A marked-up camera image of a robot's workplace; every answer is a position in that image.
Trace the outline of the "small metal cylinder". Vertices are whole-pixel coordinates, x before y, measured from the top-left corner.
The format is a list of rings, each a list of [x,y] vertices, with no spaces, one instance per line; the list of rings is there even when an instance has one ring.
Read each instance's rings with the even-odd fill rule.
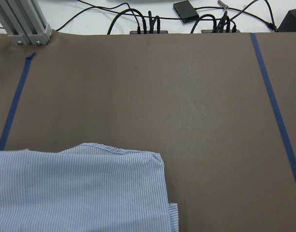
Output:
[[[229,8],[229,6],[226,3],[224,3],[222,0],[217,0],[217,3],[220,7],[222,7],[225,10]]]

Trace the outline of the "black barcode scanner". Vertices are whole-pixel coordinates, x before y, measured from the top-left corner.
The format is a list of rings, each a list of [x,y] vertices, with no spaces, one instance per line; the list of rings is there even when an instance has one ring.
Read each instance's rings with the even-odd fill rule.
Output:
[[[278,32],[296,32],[296,9],[288,11],[278,27]]]

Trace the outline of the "orange black hub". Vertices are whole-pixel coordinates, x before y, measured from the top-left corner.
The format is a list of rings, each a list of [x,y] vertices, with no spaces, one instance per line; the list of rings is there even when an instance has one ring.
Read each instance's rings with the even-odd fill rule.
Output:
[[[211,29],[202,29],[201,33],[213,33],[213,30],[211,30]],[[221,30],[217,31],[217,33],[241,33],[241,31],[238,30],[238,29],[235,29],[235,30],[233,30],[233,29],[225,30],[224,29],[223,31],[221,31]]]
[[[130,35],[137,35],[138,34],[138,31],[136,31],[136,30],[132,30],[132,31],[130,31],[130,33],[129,33]],[[157,30],[154,30],[154,31],[147,31],[146,33],[143,31],[143,30],[141,30],[140,31],[140,34],[168,34],[168,31],[167,30],[160,30],[160,31],[157,31]]]

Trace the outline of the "small black flat box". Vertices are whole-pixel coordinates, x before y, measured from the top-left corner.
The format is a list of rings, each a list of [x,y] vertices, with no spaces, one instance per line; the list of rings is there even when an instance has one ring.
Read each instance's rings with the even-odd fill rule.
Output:
[[[188,0],[174,3],[173,9],[183,24],[199,19],[199,14]]]

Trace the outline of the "aluminium frame post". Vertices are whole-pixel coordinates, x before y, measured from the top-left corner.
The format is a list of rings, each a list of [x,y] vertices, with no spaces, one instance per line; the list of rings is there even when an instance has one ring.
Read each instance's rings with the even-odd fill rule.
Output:
[[[0,0],[0,23],[13,45],[47,45],[52,28],[36,0]]]

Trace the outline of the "right orange black hub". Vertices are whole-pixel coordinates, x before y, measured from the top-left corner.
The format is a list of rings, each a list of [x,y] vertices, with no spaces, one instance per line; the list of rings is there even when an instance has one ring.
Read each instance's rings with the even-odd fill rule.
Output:
[[[213,33],[213,30],[211,30],[211,29],[202,29],[201,33]],[[224,29],[223,31],[221,31],[221,30],[217,31],[217,33],[241,33],[241,31],[238,30],[238,29],[235,29],[235,30],[233,30],[233,29],[225,30]]]

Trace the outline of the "left orange black hub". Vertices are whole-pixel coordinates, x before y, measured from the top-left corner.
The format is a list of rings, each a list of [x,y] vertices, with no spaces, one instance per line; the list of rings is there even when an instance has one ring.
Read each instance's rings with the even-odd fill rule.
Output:
[[[129,33],[130,35],[137,35],[138,34],[138,31],[136,31],[136,30],[132,30],[132,31],[130,31],[130,33]],[[160,31],[157,31],[157,30],[154,30],[154,31],[147,31],[146,33],[143,31],[143,30],[141,30],[140,31],[140,34],[168,34],[168,31],[167,30],[160,30]]]

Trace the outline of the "blue striped button shirt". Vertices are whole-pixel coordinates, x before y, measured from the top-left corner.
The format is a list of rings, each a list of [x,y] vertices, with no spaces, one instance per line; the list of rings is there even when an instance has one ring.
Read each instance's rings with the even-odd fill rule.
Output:
[[[177,232],[159,153],[0,151],[0,232]]]

